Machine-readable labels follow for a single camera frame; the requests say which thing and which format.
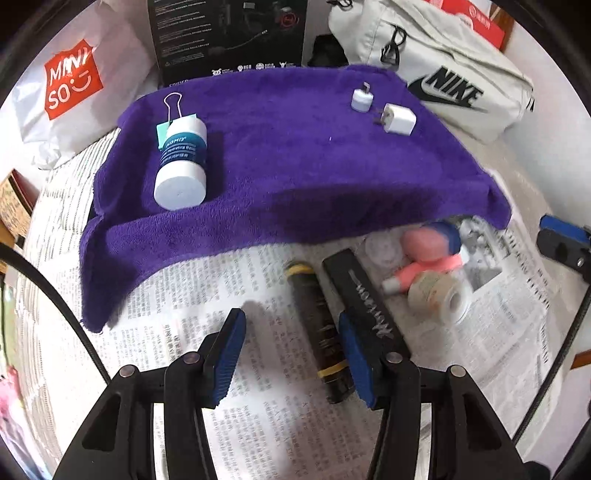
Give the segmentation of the white tape roll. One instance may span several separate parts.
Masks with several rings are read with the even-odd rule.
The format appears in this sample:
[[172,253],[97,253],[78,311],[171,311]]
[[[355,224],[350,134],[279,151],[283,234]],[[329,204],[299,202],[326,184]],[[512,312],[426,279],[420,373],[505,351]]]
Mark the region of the white tape roll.
[[408,304],[418,314],[437,319],[444,325],[455,325],[467,315],[472,295],[467,281],[451,274],[427,271],[410,286]]

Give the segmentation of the black lettered box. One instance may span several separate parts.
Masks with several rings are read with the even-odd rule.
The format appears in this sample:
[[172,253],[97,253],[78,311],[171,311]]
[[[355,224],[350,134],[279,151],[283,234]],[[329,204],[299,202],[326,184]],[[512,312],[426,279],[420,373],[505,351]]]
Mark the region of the black lettered box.
[[395,352],[404,359],[410,359],[412,353],[383,295],[374,286],[353,250],[346,248],[332,254],[322,260],[322,267],[341,298],[349,319],[354,320],[367,337],[367,345],[383,354]]

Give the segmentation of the black gold-banded tube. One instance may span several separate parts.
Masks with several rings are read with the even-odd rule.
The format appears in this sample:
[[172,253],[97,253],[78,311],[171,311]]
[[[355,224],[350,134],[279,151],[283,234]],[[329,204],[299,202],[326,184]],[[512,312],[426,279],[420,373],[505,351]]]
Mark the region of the black gold-banded tube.
[[331,404],[342,403],[355,391],[355,385],[318,275],[311,264],[301,260],[287,263],[284,274],[294,297],[297,318],[311,344],[315,368],[325,386],[327,399]]

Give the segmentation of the white square charger plug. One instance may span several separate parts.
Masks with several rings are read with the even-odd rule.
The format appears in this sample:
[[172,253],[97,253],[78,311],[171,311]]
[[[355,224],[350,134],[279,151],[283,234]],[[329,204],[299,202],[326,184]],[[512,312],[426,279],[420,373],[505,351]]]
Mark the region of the white square charger plug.
[[386,133],[410,136],[417,124],[417,115],[408,107],[387,103],[381,108],[375,108],[377,115],[375,122]]

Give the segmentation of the small round white adapter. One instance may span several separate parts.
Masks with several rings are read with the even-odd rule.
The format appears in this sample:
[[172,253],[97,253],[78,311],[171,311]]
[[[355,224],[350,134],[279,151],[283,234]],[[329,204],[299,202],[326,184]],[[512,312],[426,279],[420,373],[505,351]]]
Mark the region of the small round white adapter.
[[363,82],[361,88],[353,91],[351,107],[356,112],[368,113],[373,105],[374,94],[370,90],[370,84]]

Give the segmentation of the white blue cylindrical bottle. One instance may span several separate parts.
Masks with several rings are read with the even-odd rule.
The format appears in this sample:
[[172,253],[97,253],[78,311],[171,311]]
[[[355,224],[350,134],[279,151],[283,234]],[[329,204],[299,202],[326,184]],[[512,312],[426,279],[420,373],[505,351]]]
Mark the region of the white blue cylindrical bottle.
[[165,210],[200,205],[206,196],[207,128],[197,115],[173,120],[160,148],[153,197]]

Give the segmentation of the green binder clip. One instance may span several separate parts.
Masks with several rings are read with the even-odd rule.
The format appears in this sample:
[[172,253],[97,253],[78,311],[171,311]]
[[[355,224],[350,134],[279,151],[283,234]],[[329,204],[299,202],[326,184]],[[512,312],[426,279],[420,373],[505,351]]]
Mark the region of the green binder clip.
[[[176,117],[172,117],[172,107],[169,101],[175,97],[175,107],[176,107]],[[180,118],[184,118],[184,115],[181,111],[181,100],[182,94],[180,92],[170,92],[168,93],[162,100],[162,103],[166,107],[166,120],[156,125],[156,136],[157,136],[157,148],[159,150],[163,149],[165,140],[167,138],[167,131],[169,126],[173,123],[174,120],[179,120]]]

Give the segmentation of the pink bottle blue cap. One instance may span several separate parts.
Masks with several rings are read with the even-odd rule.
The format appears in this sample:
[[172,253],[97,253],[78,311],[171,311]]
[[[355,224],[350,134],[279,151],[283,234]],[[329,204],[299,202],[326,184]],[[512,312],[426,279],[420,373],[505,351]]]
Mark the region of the pink bottle blue cap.
[[458,254],[462,240],[454,224],[437,221],[404,232],[401,246],[409,259],[429,263]]

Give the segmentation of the clear round plastic lid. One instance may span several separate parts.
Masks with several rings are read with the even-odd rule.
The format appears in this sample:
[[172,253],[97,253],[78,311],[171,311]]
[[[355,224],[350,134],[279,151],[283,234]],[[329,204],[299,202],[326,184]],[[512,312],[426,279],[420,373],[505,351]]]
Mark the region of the clear round plastic lid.
[[374,232],[367,235],[365,251],[370,261],[382,268],[401,265],[405,259],[401,237],[399,232],[394,231]]

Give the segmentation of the white Nike waist bag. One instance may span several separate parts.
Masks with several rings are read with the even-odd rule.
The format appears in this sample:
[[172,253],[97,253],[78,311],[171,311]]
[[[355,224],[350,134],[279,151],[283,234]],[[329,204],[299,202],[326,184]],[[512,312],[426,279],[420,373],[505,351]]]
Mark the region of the white Nike waist bag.
[[329,31],[349,63],[393,71],[433,113],[482,142],[535,105],[530,78],[460,18],[426,1],[337,5]]

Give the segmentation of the red paper shopping bag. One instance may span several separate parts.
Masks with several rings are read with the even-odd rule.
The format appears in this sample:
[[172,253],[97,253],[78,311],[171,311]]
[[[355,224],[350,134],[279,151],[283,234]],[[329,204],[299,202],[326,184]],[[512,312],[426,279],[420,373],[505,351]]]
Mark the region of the red paper shopping bag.
[[459,17],[498,50],[501,49],[505,32],[482,10],[469,0],[429,0],[429,4],[444,12]]

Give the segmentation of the patterned brown book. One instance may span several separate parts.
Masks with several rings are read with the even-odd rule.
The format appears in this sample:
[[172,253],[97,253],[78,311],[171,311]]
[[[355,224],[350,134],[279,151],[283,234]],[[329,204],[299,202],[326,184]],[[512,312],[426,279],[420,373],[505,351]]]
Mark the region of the patterned brown book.
[[1,221],[14,238],[25,238],[39,190],[17,170],[1,181]]

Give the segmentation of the purple towel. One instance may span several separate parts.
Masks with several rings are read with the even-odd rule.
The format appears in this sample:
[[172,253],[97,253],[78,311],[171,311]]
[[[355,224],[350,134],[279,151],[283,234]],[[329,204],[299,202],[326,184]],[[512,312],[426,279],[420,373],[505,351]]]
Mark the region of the purple towel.
[[[368,113],[351,107],[363,82]],[[165,90],[134,102],[93,184],[80,241],[84,327],[99,332],[142,281],[173,263],[270,243],[318,244],[455,215],[504,228],[496,182],[393,72],[368,66],[250,70],[176,86],[207,128],[206,197],[168,211],[153,197]],[[410,108],[410,136],[375,108]]]

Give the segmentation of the white Miniso plastic bag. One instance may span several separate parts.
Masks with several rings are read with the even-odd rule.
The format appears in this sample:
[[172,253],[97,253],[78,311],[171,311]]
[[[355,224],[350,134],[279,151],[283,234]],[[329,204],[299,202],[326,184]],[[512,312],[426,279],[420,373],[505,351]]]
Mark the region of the white Miniso plastic bag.
[[153,66],[128,15],[93,2],[41,50],[8,95],[24,159],[50,170],[114,129]]

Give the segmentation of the black headset box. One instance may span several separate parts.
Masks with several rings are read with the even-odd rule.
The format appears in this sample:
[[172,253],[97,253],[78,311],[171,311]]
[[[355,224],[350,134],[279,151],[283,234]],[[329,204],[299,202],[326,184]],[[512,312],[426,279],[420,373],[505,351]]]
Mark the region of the black headset box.
[[301,65],[306,1],[147,3],[161,83]]

